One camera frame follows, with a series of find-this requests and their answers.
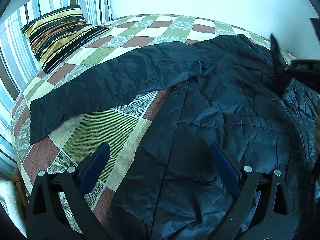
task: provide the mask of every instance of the pillow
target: pillow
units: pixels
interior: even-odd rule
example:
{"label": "pillow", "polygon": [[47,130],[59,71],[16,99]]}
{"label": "pillow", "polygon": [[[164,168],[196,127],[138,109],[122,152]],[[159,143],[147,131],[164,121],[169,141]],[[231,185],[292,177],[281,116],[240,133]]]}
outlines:
{"label": "pillow", "polygon": [[21,28],[46,13],[72,5],[80,5],[89,24],[100,25],[112,20],[110,0],[31,0],[9,17],[7,11],[3,14],[2,19],[8,18],[0,23],[0,83],[11,98],[8,99],[11,106],[6,106],[9,110],[19,93],[41,69]]}
{"label": "pillow", "polygon": [[39,18],[24,27],[30,47],[44,72],[50,73],[82,45],[108,31],[107,27],[87,24],[80,6],[68,6]]}

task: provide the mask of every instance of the screw head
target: screw head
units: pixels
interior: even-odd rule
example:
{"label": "screw head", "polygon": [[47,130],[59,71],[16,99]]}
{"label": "screw head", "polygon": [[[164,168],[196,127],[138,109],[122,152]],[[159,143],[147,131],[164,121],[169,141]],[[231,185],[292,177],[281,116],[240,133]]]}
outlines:
{"label": "screw head", "polygon": [[42,177],[44,174],[45,174],[45,171],[39,171],[39,172],[38,172],[38,176],[39,176],[39,177]]}
{"label": "screw head", "polygon": [[281,176],[281,171],[275,170],[275,175],[280,177]]}
{"label": "screw head", "polygon": [[70,166],[69,168],[67,168],[67,172],[69,172],[69,173],[73,173],[73,172],[75,172],[75,170],[76,170],[75,166]]}
{"label": "screw head", "polygon": [[252,168],[250,166],[244,166],[243,169],[246,172],[251,172],[252,171]]}

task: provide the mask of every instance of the checkered bedspread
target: checkered bedspread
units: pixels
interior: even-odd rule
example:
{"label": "checkered bedspread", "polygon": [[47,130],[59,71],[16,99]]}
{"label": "checkered bedspread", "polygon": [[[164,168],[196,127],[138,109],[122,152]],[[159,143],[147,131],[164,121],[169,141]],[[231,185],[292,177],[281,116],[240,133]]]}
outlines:
{"label": "checkered bedspread", "polygon": [[[102,141],[109,143],[110,160],[98,182],[85,199],[103,224],[112,196],[128,171],[142,136],[164,102],[168,90],[138,95],[127,106],[103,112],[71,116],[49,137],[29,144],[30,103],[70,81],[90,67],[118,57],[129,50],[180,41],[193,44],[217,35],[244,34],[252,42],[270,48],[270,41],[257,34],[225,23],[181,15],[143,14],[105,23],[110,31],[94,38],[62,62],[52,73],[33,77],[18,96],[12,109],[12,141],[18,166],[31,192],[39,170],[57,173],[91,155]],[[286,62],[294,56],[285,50]],[[71,226],[80,231],[63,194],[62,205]]]}

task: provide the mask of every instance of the bed sheet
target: bed sheet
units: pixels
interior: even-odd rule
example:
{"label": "bed sheet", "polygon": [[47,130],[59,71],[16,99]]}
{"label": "bed sheet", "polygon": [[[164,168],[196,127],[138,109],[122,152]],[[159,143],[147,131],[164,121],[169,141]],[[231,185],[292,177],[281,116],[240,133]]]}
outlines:
{"label": "bed sheet", "polygon": [[[64,171],[91,155],[102,141],[109,143],[110,160],[92,192],[84,197],[102,224],[112,196],[128,171],[142,136],[169,90],[140,94],[127,106],[72,116],[49,137],[34,145],[29,144],[31,101],[94,65],[147,45],[169,41],[193,44],[218,35],[244,34],[255,44],[270,49],[270,41],[264,37],[239,27],[199,17],[172,14],[131,15],[104,25],[110,31],[79,48],[52,73],[41,71],[33,77],[12,109],[13,147],[30,192],[39,170],[46,170],[48,173]],[[285,50],[282,50],[282,54],[286,63],[294,59]],[[60,194],[60,199],[72,228],[80,231],[63,194]]]}

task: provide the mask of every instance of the black robotic claw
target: black robotic claw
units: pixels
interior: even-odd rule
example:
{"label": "black robotic claw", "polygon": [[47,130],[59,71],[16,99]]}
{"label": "black robotic claw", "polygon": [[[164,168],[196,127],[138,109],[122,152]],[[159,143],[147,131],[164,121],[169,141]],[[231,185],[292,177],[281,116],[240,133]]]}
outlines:
{"label": "black robotic claw", "polygon": [[[293,239],[293,214],[281,172],[264,174],[249,166],[242,167],[235,156],[223,153],[215,142],[211,145],[211,156],[227,190],[235,197],[211,240]],[[261,195],[251,224],[237,234],[257,191]]]}
{"label": "black robotic claw", "polygon": [[[63,173],[39,171],[27,212],[27,238],[32,240],[111,239],[83,196],[90,193],[110,158],[110,148],[102,143],[93,155]],[[74,231],[63,211],[58,192],[64,192],[70,209],[81,228]]]}
{"label": "black robotic claw", "polygon": [[[293,215],[281,172],[275,170],[272,174],[263,174],[249,166],[242,167],[233,155],[223,153],[215,142],[211,145],[211,156],[235,200],[210,239],[292,239]],[[71,166],[58,174],[38,173],[28,206],[28,239],[112,239],[83,198],[92,191],[109,157],[109,145],[102,143],[92,156],[85,157],[77,167]],[[256,191],[261,191],[261,196],[255,215],[249,228],[238,234]],[[82,234],[70,227],[58,192],[64,192]]]}

